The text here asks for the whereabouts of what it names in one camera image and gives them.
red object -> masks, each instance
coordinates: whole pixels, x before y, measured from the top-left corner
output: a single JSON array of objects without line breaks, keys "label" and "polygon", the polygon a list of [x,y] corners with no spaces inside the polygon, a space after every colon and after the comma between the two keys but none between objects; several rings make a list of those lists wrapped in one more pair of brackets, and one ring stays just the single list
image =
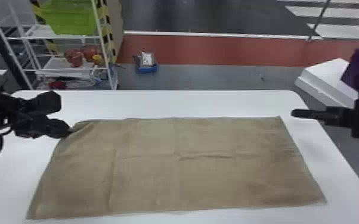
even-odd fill
[{"label": "red object", "polygon": [[63,81],[54,81],[49,83],[50,89],[67,89],[67,85]]},{"label": "red object", "polygon": [[99,54],[99,49],[93,45],[84,46],[81,50],[87,62],[93,62],[93,56]]},{"label": "red object", "polygon": [[82,51],[80,49],[69,49],[64,53],[64,57],[71,64],[71,67],[80,67],[83,65]]}]

white table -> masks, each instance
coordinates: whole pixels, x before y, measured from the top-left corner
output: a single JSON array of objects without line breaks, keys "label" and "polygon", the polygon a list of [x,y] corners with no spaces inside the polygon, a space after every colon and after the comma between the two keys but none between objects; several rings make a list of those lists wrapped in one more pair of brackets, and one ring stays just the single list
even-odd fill
[{"label": "white table", "polygon": [[[21,91],[33,98],[38,91]],[[25,220],[27,209],[58,142],[41,137],[5,138],[0,155],[0,223],[359,223],[359,178],[315,120],[290,116],[306,108],[291,91],[63,91],[63,109],[51,117],[69,125],[87,119],[126,117],[272,117],[281,116],[326,205],[274,209],[223,209],[152,213],[68,220]]]}]

white box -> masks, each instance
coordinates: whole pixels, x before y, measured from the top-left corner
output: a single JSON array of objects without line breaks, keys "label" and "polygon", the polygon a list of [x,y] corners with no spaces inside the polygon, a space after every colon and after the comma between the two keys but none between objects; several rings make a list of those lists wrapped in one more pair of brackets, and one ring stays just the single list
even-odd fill
[{"label": "white box", "polygon": [[358,92],[341,81],[349,62],[337,58],[307,67],[295,85],[326,106],[353,108]]}]

beige towel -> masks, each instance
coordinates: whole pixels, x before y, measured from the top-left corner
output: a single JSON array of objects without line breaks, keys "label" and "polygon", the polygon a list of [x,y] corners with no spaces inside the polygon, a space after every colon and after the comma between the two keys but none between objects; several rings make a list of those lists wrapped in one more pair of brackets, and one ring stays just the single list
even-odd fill
[{"label": "beige towel", "polygon": [[282,120],[80,122],[55,148],[29,219],[324,202]]}]

white shelf frame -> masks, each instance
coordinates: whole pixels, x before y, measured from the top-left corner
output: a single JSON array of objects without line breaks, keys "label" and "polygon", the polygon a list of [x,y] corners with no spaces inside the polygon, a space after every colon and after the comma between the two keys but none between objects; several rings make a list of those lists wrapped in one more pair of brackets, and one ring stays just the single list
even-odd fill
[{"label": "white shelf frame", "polygon": [[[103,42],[103,27],[104,26],[108,26],[107,22],[106,22],[106,18],[103,18],[102,21],[103,23],[100,23],[100,19],[98,16],[98,9],[96,6],[96,0],[91,0],[92,2],[92,10],[94,13],[94,17],[95,17],[95,22],[97,24],[97,33],[98,35],[95,36],[84,36],[84,35],[56,35],[53,31],[52,28],[50,28],[49,25],[42,25],[39,24],[38,21],[36,20],[35,15],[32,13],[32,18],[33,18],[33,22],[31,22],[31,24],[22,24],[20,22],[20,20],[18,19],[18,14],[15,11],[14,7],[11,5],[11,1],[13,0],[7,0],[7,4],[9,6],[10,9],[10,15],[6,15],[6,17],[4,17],[4,19],[2,21],[0,21],[0,25],[2,22],[6,22],[6,21],[13,21],[14,22],[14,27],[17,28],[18,33],[19,33],[19,37],[6,37],[5,33],[2,31],[1,26],[0,26],[0,35],[3,38],[4,44],[6,44],[8,51],[10,53],[10,56],[13,58],[14,62],[16,63],[16,65],[18,66],[18,68],[20,69],[20,73],[23,76],[25,82],[27,83],[28,87],[30,89],[33,89],[33,83],[31,83],[29,81],[29,78],[26,75],[26,71],[35,71],[35,73],[37,74],[37,80],[40,80],[41,77],[39,77],[40,73],[45,72],[45,73],[51,73],[51,72],[55,72],[56,74],[58,74],[59,72],[62,73],[63,76],[69,76],[67,75],[67,71],[74,71],[75,73],[81,72],[81,71],[89,71],[89,73],[91,74],[92,72],[95,71],[95,66],[91,66],[91,67],[81,67],[81,68],[60,68],[60,69],[48,69],[46,66],[41,66],[39,60],[38,60],[38,56],[48,56],[51,57],[51,59],[49,60],[49,62],[47,63],[50,64],[52,60],[54,60],[55,58],[59,57],[60,55],[55,55],[52,54],[50,52],[50,55],[37,55],[33,49],[32,44],[30,43],[30,40],[43,40],[45,42],[46,39],[79,39],[81,40],[82,45],[84,45],[86,43],[87,39],[98,39],[100,41],[100,47],[101,47],[101,51],[102,51],[102,55],[103,55],[103,60],[105,63],[105,67],[100,67],[98,66],[97,69],[99,70],[106,70],[107,71],[107,77],[109,80],[109,85],[111,87],[111,89],[116,89],[117,85],[118,85],[118,76],[117,76],[117,72],[114,68],[114,65],[110,64],[110,57],[109,55],[112,55],[112,52],[107,52],[107,49],[105,47],[105,44]],[[29,30],[27,30],[26,32],[24,31],[24,28],[30,27]],[[13,48],[11,47],[11,45],[8,43],[8,40],[21,40],[24,46],[24,50],[26,51],[26,54],[29,57],[29,62],[30,65],[32,66],[32,69],[25,69],[23,68],[23,66],[20,64],[17,56],[15,55]]]}]

